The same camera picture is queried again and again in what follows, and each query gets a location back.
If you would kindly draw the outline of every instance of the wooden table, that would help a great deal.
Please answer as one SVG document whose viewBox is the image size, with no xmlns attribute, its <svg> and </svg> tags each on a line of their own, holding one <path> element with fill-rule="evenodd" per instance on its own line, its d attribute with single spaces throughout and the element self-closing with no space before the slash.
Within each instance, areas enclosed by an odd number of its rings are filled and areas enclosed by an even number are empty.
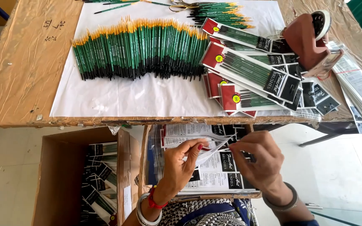
<svg viewBox="0 0 362 226">
<path fill-rule="evenodd" d="M 344 0 L 278 0 L 288 24 L 297 15 L 326 9 L 333 22 L 330 40 L 344 42 L 362 67 L 362 30 Z M 83 3 L 73 0 L 19 0 L 0 37 L 0 127 L 104 126 L 112 124 L 189 123 L 295 123 L 310 119 L 277 117 L 49 117 L 74 37 Z M 43 28 L 46 21 L 59 29 Z M 323 86 L 341 103 L 323 121 L 353 120 L 334 75 Z"/>
</svg>

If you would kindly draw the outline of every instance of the woman's right hand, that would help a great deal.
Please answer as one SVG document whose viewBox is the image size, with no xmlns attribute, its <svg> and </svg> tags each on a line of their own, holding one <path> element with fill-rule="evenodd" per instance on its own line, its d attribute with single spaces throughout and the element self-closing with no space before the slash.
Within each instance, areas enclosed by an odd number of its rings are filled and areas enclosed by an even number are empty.
<svg viewBox="0 0 362 226">
<path fill-rule="evenodd" d="M 274 205 L 288 205 L 291 190 L 284 184 L 280 168 L 284 156 L 268 131 L 255 131 L 229 145 L 240 173 L 253 186 L 261 190 Z M 256 162 L 249 162 L 241 151 L 254 154 Z"/>
</svg>

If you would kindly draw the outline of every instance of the houndstooth fabric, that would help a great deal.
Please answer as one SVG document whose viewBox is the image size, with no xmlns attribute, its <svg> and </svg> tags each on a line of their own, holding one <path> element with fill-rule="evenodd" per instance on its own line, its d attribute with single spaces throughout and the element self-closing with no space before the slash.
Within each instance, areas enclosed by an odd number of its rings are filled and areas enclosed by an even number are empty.
<svg viewBox="0 0 362 226">
<path fill-rule="evenodd" d="M 159 226 L 174 226 L 185 215 L 213 203 L 227 203 L 229 199 L 204 199 L 183 203 L 169 203 L 163 208 L 163 216 Z M 190 220 L 184 226 L 246 226 L 235 210 L 223 213 L 208 213 Z"/>
</svg>

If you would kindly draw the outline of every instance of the open cardboard box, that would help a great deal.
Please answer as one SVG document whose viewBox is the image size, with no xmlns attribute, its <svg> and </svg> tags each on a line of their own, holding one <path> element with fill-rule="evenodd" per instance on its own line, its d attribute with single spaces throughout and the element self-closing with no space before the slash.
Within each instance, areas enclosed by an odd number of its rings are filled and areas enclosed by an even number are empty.
<svg viewBox="0 0 362 226">
<path fill-rule="evenodd" d="M 247 133 L 253 132 L 252 125 L 242 125 L 247 130 Z M 152 185 L 146 184 L 147 179 L 147 167 L 149 166 L 149 162 L 147 160 L 147 152 L 148 152 L 148 135 L 151 129 L 151 125 L 147 125 L 143 131 L 143 139 L 142 139 L 142 148 L 140 153 L 140 167 L 139 167 L 139 180 L 138 180 L 138 196 L 140 197 L 143 193 L 149 191 Z M 217 198 L 227 198 L 227 199 L 250 199 L 250 198 L 261 198 L 262 192 L 252 193 L 252 194 L 244 194 L 244 195 L 236 195 L 236 194 L 207 194 L 207 195 L 184 195 L 177 196 L 171 200 L 171 202 L 187 202 L 192 200 L 200 200 L 200 199 L 217 199 Z"/>
<path fill-rule="evenodd" d="M 132 209 L 138 201 L 134 178 L 139 173 L 139 142 L 122 129 L 113 136 L 108 127 L 100 127 L 43 137 L 33 226 L 79 225 L 80 189 L 87 147 L 114 141 L 118 142 L 117 220 L 118 225 L 122 225 L 125 199 L 132 203 Z M 131 193 L 124 194 L 124 188 L 128 186 L 131 186 Z"/>
</svg>

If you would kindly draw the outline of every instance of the woman's hand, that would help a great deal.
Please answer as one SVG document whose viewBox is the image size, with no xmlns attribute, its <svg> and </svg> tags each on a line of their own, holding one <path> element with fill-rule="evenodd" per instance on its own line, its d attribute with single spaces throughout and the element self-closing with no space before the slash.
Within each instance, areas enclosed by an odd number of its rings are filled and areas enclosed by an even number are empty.
<svg viewBox="0 0 362 226">
<path fill-rule="evenodd" d="M 241 175 L 266 194 L 271 203 L 285 206 L 292 201 L 292 192 L 280 174 L 284 156 L 268 131 L 249 133 L 229 148 Z M 241 151 L 254 154 L 256 162 L 246 160 Z"/>
<path fill-rule="evenodd" d="M 157 205 L 164 205 L 185 187 L 194 172 L 199 151 L 208 145 L 206 139 L 193 139 L 164 152 L 164 175 L 153 193 Z"/>
</svg>

